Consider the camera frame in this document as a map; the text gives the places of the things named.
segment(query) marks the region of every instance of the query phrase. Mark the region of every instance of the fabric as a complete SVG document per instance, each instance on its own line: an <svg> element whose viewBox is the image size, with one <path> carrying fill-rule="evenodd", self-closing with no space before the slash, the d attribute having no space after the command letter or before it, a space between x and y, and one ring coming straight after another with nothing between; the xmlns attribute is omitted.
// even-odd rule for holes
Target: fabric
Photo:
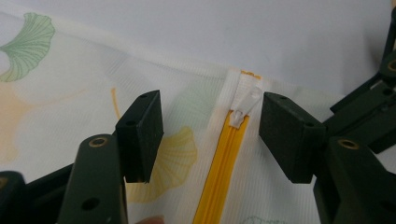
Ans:
<svg viewBox="0 0 396 224"><path fill-rule="evenodd" d="M130 223L193 221L224 121L252 86L319 120L341 98L151 52L28 8L0 4L0 21L0 170L27 182L72 163L81 141L112 133L136 97L161 91L164 137L150 183L126 186ZM291 184L259 138L260 111L249 112L221 223L318 223L312 185Z"/></svg>

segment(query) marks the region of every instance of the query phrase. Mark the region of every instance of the clear plastic zipper pull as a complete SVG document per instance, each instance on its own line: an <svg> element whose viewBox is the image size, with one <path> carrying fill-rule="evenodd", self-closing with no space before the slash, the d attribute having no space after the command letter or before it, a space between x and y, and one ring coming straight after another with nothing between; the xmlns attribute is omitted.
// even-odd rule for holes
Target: clear plastic zipper pull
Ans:
<svg viewBox="0 0 396 224"><path fill-rule="evenodd" d="M247 113L250 112L251 108L253 108L261 98L262 90L260 88L253 87L250 89L231 114L229 125L239 129Z"/></svg>

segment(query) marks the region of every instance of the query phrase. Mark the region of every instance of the zipper teeth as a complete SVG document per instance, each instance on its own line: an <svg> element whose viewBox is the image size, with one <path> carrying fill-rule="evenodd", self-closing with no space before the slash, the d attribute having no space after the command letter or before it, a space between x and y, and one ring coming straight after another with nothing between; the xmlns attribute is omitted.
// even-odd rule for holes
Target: zipper teeth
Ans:
<svg viewBox="0 0 396 224"><path fill-rule="evenodd" d="M194 224L220 222L233 173L233 165L248 124L248 116L246 116L240 129L229 126L231 113L232 111L229 112L224 123L218 149L194 217Z"/></svg>

